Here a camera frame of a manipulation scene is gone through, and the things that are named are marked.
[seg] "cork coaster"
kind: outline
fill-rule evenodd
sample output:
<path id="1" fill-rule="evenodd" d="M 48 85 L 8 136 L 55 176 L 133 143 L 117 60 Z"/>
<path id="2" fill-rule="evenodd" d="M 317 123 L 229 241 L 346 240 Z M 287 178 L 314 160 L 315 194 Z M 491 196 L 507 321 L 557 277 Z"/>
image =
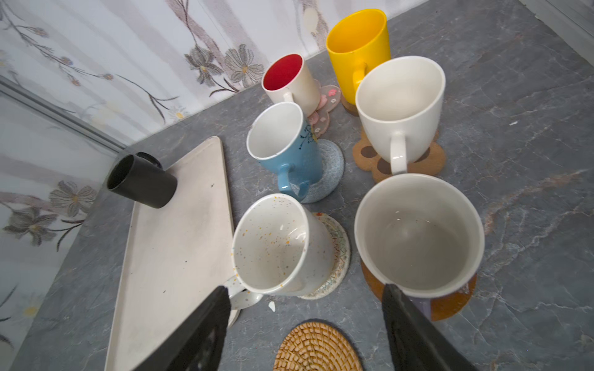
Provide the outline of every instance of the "cork coaster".
<path id="1" fill-rule="evenodd" d="M 365 266 L 363 260 L 361 261 L 361 269 L 363 270 L 363 277 L 369 285 L 371 292 L 381 301 L 384 294 L 384 284 L 381 283 Z M 472 293 L 475 291 L 476 274 L 472 276 L 470 281 L 465 284 L 460 290 L 451 293 L 448 296 L 431 299 L 431 320 L 441 321 L 452 317 L 462 310 L 464 306 L 470 301 Z"/>
<path id="2" fill-rule="evenodd" d="M 417 161 L 408 164 L 409 173 L 437 175 L 443 169 L 446 165 L 446 153 L 435 142 L 438 136 L 439 132 L 436 132 L 426 152 Z M 363 129 L 361 140 L 353 147 L 353 157 L 361 170 L 371 172 L 376 183 L 392 176 L 390 164 L 375 151 Z"/>
<path id="3" fill-rule="evenodd" d="M 306 322 L 283 340 L 273 370 L 363 371 L 363 368 L 349 341 L 336 329 L 321 322 Z"/>
<path id="4" fill-rule="evenodd" d="M 345 96 L 340 96 L 340 102 L 342 103 L 343 107 L 346 109 L 348 113 L 350 113 L 353 116 L 359 117 L 359 111 L 357 110 L 357 106 L 347 102 Z"/>

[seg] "speckled mug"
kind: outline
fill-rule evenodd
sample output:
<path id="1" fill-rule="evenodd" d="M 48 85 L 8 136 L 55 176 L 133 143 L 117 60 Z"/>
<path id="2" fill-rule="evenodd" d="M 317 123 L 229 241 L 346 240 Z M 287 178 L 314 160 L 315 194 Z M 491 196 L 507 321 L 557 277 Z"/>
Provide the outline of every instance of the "speckled mug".
<path id="1" fill-rule="evenodd" d="M 265 294 L 316 291 L 330 277 L 334 247 L 324 224 L 295 198 L 272 194 L 251 205 L 239 221 L 231 257 L 235 276 L 225 286 L 232 309 L 243 309 Z"/>

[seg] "coaster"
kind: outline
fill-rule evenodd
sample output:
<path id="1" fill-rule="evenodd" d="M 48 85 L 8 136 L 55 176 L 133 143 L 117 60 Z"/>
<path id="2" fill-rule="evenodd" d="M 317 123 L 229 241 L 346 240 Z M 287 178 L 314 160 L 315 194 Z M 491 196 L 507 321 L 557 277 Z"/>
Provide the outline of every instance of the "coaster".
<path id="1" fill-rule="evenodd" d="M 311 294 L 300 296 L 302 299 L 314 300 L 320 299 L 330 294 L 345 278 L 346 271 L 349 269 L 350 262 L 350 244 L 349 237 L 345 229 L 333 217 L 324 213 L 314 213 L 314 216 L 321 221 L 334 243 L 334 265 L 330 278 L 316 291 Z"/>
<path id="2" fill-rule="evenodd" d="M 426 152 L 417 161 L 408 164 L 409 173 L 437 175 L 443 169 L 446 165 L 446 153 L 435 142 L 438 136 L 439 132 L 436 132 Z M 392 176 L 390 164 L 375 151 L 363 129 L 361 129 L 361 140 L 353 147 L 353 157 L 355 164 L 361 170 L 371 172 L 376 183 Z"/>
<path id="3" fill-rule="evenodd" d="M 320 104 L 307 119 L 311 125 L 316 137 L 320 137 L 328 130 L 330 126 L 330 111 L 338 106 L 340 97 L 340 88 L 335 85 L 321 86 L 318 80 L 315 80 L 320 89 Z"/>
<path id="4" fill-rule="evenodd" d="M 357 353 L 335 328 L 306 322 L 294 328 L 280 345 L 273 371 L 363 371 Z"/>
<path id="5" fill-rule="evenodd" d="M 384 294 L 384 284 L 380 282 L 371 271 L 365 266 L 363 260 L 361 261 L 361 269 L 363 270 L 363 277 L 371 292 L 381 301 Z M 462 310 L 464 306 L 470 301 L 472 293 L 475 291 L 476 274 L 472 276 L 470 281 L 465 284 L 460 290 L 451 293 L 448 296 L 431 299 L 431 320 L 441 321 L 452 317 Z"/>
<path id="6" fill-rule="evenodd" d="M 318 139 L 318 146 L 322 155 L 324 174 L 322 179 L 309 186 L 307 196 L 301 201 L 302 204 L 310 204 L 329 195 L 336 188 L 345 171 L 345 158 L 336 143 Z M 299 193 L 299 186 L 291 184 L 291 188 L 296 194 Z"/>
<path id="7" fill-rule="evenodd" d="M 346 99 L 345 99 L 345 96 L 341 96 L 340 97 L 340 102 L 345 107 L 345 109 L 346 109 L 346 111 L 348 113 L 350 113 L 353 116 L 359 117 L 359 111 L 357 110 L 357 106 L 355 106 L 354 104 L 350 104 L 349 102 L 347 102 Z"/>

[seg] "flower-shaped coaster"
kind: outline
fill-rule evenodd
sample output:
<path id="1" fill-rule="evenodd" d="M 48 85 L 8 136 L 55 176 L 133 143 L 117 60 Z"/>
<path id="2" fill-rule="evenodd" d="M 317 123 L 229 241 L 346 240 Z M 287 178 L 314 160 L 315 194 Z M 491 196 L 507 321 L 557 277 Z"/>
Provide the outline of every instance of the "flower-shaped coaster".
<path id="1" fill-rule="evenodd" d="M 349 237 L 345 229 L 333 217 L 324 213 L 314 213 L 314 216 L 324 224 L 332 242 L 334 243 L 334 265 L 330 278 L 316 291 L 311 294 L 300 296 L 302 299 L 314 300 L 330 294 L 345 278 L 346 271 L 349 269 L 350 262 L 350 244 Z"/>
<path id="2" fill-rule="evenodd" d="M 330 126 L 330 111 L 340 103 L 340 88 L 334 85 L 320 86 L 320 82 L 315 80 L 320 88 L 320 104 L 307 119 L 311 124 L 316 137 L 320 137 L 328 130 Z"/>
<path id="3" fill-rule="evenodd" d="M 436 175 L 443 169 L 446 165 L 446 153 L 435 142 L 438 136 L 439 132 L 436 132 L 427 151 L 417 161 L 408 164 L 409 173 Z M 353 157 L 355 164 L 361 170 L 371 172 L 376 183 L 392 176 L 390 163 L 375 151 L 363 129 L 361 129 L 361 140 L 353 147 Z"/>
<path id="4" fill-rule="evenodd" d="M 361 261 L 361 269 L 363 270 L 363 277 L 367 285 L 373 292 L 373 294 L 381 301 L 384 294 L 384 284 L 381 283 L 365 266 L 363 260 Z M 431 320 L 441 321 L 452 317 L 456 313 L 462 310 L 466 304 L 470 301 L 472 293 L 475 291 L 476 286 L 476 274 L 472 276 L 467 284 L 455 293 L 451 293 L 444 297 L 438 297 L 431 299 Z"/>

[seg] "rectangular tray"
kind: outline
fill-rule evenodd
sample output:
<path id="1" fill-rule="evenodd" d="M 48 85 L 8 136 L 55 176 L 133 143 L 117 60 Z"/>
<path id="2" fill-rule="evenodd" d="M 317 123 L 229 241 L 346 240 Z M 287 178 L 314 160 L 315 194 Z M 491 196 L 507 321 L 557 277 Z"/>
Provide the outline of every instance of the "rectangular tray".
<path id="1" fill-rule="evenodd" d="M 135 368 L 233 276 L 221 140 L 205 140 L 167 171 L 178 179 L 167 205 L 134 203 L 105 370 Z"/>

